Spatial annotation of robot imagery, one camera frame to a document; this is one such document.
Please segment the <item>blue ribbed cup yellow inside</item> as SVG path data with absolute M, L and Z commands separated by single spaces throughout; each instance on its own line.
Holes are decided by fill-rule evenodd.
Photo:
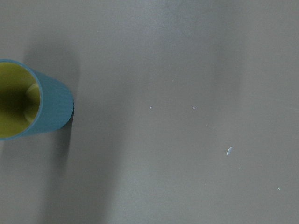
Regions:
M 73 110 L 63 83 L 20 62 L 0 61 L 1 141 L 60 129 Z

